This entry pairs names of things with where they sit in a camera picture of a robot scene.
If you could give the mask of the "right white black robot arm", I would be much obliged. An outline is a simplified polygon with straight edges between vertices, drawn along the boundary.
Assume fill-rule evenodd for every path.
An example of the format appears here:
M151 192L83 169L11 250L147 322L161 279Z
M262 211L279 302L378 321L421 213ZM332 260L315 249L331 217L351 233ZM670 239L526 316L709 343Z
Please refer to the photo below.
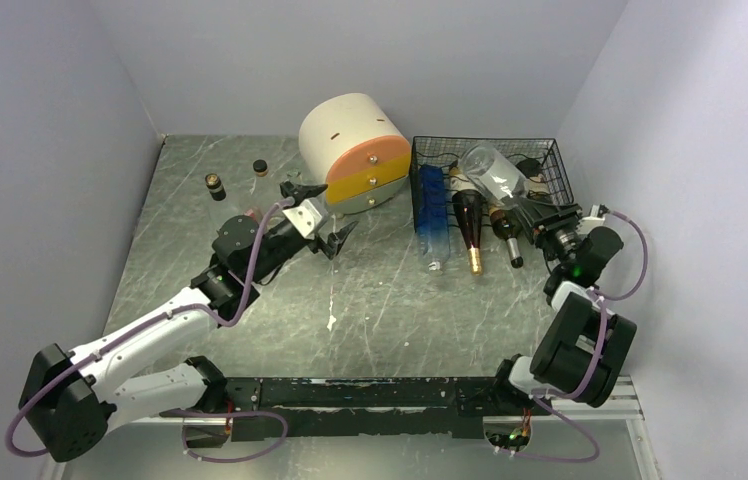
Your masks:
M528 215L536 246L556 261L543 292L555 317L531 356L501 362L489 389L492 406L512 414L533 405L533 396L555 395L597 408L609 398L636 333L630 320L607 307L597 282L624 247L606 226L611 211L598 204L584 215L575 205L550 213L531 203Z

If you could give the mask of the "cream round drawer cabinet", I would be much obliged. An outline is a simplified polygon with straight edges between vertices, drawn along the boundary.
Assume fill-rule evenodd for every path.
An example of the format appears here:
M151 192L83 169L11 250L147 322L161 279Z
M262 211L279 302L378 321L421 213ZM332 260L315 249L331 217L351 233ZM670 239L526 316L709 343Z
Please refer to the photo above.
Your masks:
M327 186L334 214L351 215L394 197L408 179L411 146L375 100L347 93L313 108L298 132L310 173Z

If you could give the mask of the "dark bottle black cap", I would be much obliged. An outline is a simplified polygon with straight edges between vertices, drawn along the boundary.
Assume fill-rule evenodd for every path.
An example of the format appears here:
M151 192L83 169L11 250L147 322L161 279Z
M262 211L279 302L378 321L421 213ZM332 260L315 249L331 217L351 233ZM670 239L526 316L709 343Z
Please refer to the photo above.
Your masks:
M553 205L550 187L538 160L524 159L516 164L520 176L516 182L516 204L526 206L526 201Z

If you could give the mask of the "green wine bottle silver foil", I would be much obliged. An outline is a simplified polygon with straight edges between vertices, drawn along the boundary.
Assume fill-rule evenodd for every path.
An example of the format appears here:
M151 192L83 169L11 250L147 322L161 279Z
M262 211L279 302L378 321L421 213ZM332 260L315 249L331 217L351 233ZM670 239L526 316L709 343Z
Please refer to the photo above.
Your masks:
M493 233L506 246L510 265L514 269L522 268L524 260L517 241L521 227L510 218L506 210L493 204L488 205L488 215Z

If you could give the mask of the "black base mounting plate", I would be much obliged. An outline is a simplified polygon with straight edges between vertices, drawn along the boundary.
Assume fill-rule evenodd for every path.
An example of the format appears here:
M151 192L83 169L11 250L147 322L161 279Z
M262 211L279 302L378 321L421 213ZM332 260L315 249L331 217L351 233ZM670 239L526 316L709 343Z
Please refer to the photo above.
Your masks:
M230 377L216 412L245 418L205 424L190 420L192 448L290 437L444 434L483 439L485 421L540 414L527 394L495 377L316 379Z

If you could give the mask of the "clear bottle white label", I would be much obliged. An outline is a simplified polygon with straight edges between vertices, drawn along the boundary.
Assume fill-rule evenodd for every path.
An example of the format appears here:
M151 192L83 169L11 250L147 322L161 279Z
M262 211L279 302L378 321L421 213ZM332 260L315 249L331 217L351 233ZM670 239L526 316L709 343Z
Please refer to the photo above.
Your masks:
M269 165L264 159L257 159L252 163L252 170L257 177L265 177L269 172Z

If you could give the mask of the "dark wine bottle gold foil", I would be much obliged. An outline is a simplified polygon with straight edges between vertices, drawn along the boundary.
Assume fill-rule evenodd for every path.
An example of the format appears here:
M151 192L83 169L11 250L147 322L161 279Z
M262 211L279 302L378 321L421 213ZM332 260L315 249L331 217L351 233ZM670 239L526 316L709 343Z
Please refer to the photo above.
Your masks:
M468 252L472 275L482 275L481 231L483 197L475 185L453 163L448 170L451 205Z

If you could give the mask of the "clear bottle gold black label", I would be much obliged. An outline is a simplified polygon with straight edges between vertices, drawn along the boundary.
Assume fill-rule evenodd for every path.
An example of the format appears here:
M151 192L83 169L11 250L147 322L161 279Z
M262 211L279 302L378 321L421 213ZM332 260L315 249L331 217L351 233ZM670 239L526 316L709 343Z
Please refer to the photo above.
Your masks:
M205 186L214 202L221 202L226 199L226 190L218 174L209 173L205 176L204 180Z

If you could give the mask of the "blue plastic bottle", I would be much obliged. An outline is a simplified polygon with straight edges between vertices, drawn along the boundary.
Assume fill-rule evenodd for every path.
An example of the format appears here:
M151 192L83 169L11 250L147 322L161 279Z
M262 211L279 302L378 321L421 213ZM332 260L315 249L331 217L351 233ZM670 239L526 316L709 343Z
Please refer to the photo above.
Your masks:
M418 174L420 206L416 233L420 257L427 272L438 275L450 257L446 182L443 170L435 165L421 165Z

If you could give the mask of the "aluminium rail frame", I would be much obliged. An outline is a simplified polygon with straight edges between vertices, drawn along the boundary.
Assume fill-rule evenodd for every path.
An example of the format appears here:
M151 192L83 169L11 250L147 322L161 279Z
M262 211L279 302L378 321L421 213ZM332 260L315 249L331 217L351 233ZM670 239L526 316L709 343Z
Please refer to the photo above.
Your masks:
M584 478L622 466L647 466L630 420L641 418L621 357L606 347L596 364L566 374L567 386L537 381L531 358L505 359L483 377L227 377L203 356L125 380L74 378L41 435L50 455L68 462L102 449L129 428L152 426L177 455L261 473L305 473L320 449L341 479L421 478L434 464L463 479L490 479L513 459L517 472L544 478L561 466Z

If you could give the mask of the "large clear glass bottle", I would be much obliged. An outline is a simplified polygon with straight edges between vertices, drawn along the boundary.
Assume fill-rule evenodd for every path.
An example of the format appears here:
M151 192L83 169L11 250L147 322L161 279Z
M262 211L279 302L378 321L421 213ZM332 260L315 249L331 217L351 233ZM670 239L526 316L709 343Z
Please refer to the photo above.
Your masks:
M527 177L489 142L469 147L457 167L488 201L505 210L514 210L528 191Z

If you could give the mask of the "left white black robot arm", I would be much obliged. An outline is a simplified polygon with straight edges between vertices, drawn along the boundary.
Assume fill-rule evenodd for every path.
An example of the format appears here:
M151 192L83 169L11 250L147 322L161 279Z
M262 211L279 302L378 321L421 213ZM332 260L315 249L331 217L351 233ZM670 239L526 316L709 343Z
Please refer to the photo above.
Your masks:
M208 267L162 305L86 344L42 348L6 429L6 449L29 456L14 441L21 423L32 428L42 454L67 462L114 430L146 417L247 417L248 411L229 397L226 376L202 356L157 374L146 374L145 368L177 346L236 326L259 296L257 283L299 251L337 256L350 229L320 235L329 215L328 192L325 184L283 182L281 197L270 208L271 214L282 215L281 222L248 215L228 218L212 242Z

